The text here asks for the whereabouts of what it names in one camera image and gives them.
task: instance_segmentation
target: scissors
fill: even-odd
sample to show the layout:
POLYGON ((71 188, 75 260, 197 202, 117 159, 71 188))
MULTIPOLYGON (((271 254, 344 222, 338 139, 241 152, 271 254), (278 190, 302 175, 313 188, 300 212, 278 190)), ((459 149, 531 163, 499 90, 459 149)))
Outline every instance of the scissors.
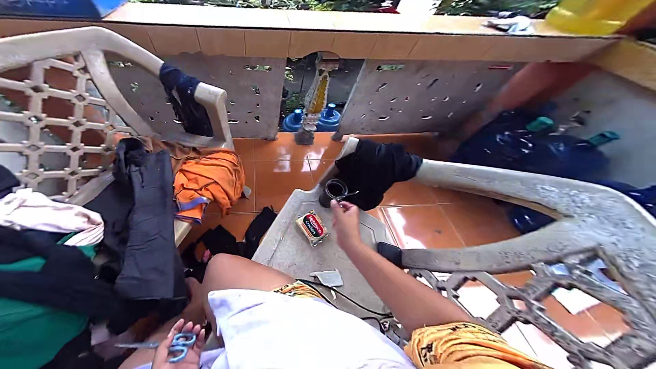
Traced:
MULTIPOLYGON (((173 355, 168 361, 176 363, 182 361, 187 356, 188 348, 196 343, 196 335, 193 333, 178 333, 173 337, 173 342, 169 347, 169 353, 173 355)), ((154 349, 159 346, 159 342, 138 342, 138 343, 117 343, 115 347, 124 349, 154 349)))

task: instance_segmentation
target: white shirt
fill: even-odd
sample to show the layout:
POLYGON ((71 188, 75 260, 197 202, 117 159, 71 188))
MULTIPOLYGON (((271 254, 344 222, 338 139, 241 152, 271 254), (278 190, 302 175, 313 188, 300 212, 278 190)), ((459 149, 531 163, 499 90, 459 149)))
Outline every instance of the white shirt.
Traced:
POLYGON ((225 347, 203 352, 203 369, 415 369, 374 327, 320 299, 256 290, 208 298, 225 347))

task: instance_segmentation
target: hand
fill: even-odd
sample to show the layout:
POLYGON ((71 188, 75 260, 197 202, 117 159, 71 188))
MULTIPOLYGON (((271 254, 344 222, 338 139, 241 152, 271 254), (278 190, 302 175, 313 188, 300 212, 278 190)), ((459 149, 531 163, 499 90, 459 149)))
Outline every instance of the hand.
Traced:
POLYGON ((350 202, 330 201, 333 210, 333 228, 337 231, 337 244, 343 249, 360 240, 360 209, 350 202))
POLYGON ((201 351, 205 345, 205 330, 201 326, 192 322, 184 323, 184 319, 178 320, 173 325, 169 335, 159 343, 155 358, 153 359, 152 369, 198 369, 201 362, 201 351), (173 338, 180 332, 191 332, 196 335, 196 343, 192 347, 187 348, 187 355, 180 362, 168 362, 169 347, 173 342, 173 338))

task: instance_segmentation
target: blue scissor handle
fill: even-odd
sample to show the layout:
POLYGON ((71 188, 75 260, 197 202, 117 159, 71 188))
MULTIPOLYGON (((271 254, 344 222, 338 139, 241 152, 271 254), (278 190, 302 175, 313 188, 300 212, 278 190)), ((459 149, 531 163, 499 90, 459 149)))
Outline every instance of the blue scissor handle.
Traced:
POLYGON ((196 335, 193 333, 178 333, 173 337, 173 342, 169 347, 169 353, 173 355, 168 361, 171 363, 180 362, 187 356, 187 347, 191 347, 196 343, 196 335))
POLYGON ((193 333, 178 333, 173 337, 171 346, 191 347, 196 343, 196 335, 193 333))
POLYGON ((187 356, 187 348, 185 346, 171 346, 169 347, 169 353, 174 354, 174 353, 180 353, 179 355, 173 355, 168 362, 171 363, 176 363, 179 361, 182 361, 185 356, 187 356))

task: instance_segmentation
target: green shirt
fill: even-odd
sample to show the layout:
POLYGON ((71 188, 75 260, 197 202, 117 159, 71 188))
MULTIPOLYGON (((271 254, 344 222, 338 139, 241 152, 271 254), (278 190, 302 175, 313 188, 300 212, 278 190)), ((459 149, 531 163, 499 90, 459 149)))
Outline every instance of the green shirt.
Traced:
MULTIPOLYGON (((89 258, 95 245, 78 248, 89 258)), ((42 257, 0 264, 0 271, 40 271, 42 257)), ((0 297, 0 368, 40 368, 86 327, 89 319, 77 315, 0 297)))

